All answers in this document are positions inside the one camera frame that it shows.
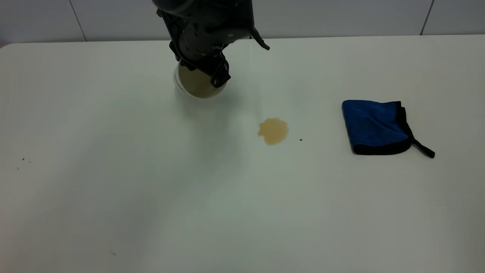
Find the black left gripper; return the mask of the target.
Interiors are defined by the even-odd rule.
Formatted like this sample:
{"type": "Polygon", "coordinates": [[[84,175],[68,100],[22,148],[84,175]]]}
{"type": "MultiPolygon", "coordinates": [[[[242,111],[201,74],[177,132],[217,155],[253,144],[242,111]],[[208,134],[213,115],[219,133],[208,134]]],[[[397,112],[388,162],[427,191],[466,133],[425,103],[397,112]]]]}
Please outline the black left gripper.
{"type": "Polygon", "coordinates": [[[250,35],[250,14],[169,15],[169,44],[177,62],[211,73],[211,84],[222,87],[230,78],[223,49],[250,35]]]}

